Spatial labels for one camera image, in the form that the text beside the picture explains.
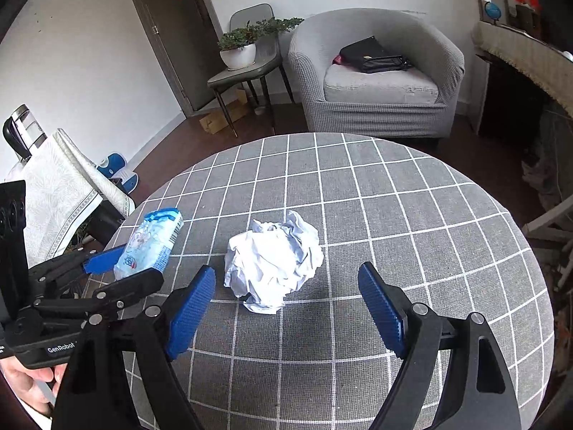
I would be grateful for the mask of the person's left hand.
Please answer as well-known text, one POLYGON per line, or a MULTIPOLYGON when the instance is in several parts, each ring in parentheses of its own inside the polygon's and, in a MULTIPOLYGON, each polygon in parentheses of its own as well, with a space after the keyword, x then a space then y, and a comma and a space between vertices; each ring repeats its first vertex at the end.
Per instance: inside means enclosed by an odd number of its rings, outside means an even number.
POLYGON ((39 383, 51 383, 52 393, 57 396, 67 364, 52 368, 30 370, 24 367, 15 356, 1 360, 1 370, 15 395, 41 415, 50 416, 52 404, 45 397, 39 383))

